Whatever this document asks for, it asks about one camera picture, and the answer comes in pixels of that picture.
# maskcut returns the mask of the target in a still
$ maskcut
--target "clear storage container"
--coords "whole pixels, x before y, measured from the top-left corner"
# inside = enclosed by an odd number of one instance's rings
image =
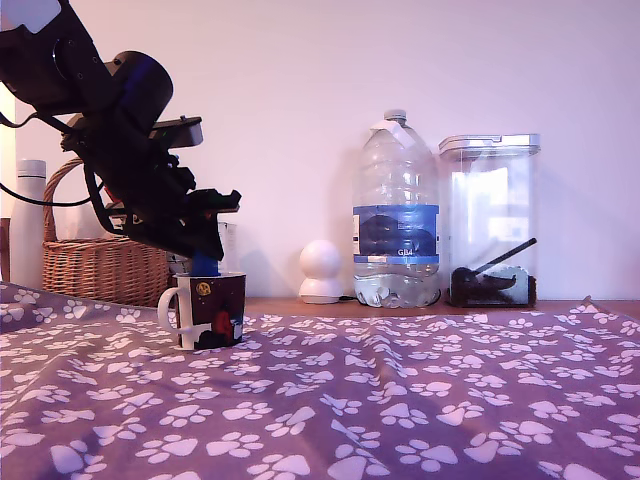
[[[453,305],[536,302],[533,185],[540,136],[465,135],[440,143],[449,174],[446,208]]]

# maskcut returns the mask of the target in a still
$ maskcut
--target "basket handle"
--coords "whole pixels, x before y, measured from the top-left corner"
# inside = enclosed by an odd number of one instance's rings
[[[65,163],[60,169],[51,175],[51,178],[47,182],[47,186],[44,189],[44,201],[52,202],[53,201],[53,193],[56,191],[56,187],[60,183],[60,180],[64,178],[64,176],[73,170],[75,167],[80,165],[82,160],[79,158],[74,158]],[[44,207],[44,241],[45,242],[57,242],[58,237],[56,235],[56,219],[53,217],[53,207],[45,206]]]

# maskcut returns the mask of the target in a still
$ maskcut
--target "mug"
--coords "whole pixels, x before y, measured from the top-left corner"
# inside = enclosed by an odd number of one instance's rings
[[[230,347],[242,340],[245,274],[174,277],[178,286],[166,290],[158,301],[158,323],[167,332],[178,334],[183,349]],[[169,322],[169,303],[175,295],[177,328]]]

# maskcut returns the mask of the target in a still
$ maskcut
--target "wooden table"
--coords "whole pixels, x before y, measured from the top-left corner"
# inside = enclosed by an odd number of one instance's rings
[[[622,313],[640,319],[640,300],[592,300],[601,309]],[[579,305],[580,300],[540,300],[535,308],[516,308],[514,311],[537,310],[542,312],[562,312]],[[361,305],[356,300],[330,305],[309,305],[299,298],[248,298],[247,313],[278,315],[307,315],[319,317],[412,317],[418,315],[466,315],[496,311],[489,308],[456,308],[440,301],[424,308],[373,308]]]

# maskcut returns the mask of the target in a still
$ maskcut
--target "blue object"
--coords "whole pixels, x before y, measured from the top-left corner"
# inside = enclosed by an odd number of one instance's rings
[[[191,267],[192,277],[219,277],[218,262],[202,252],[196,252],[193,256]]]

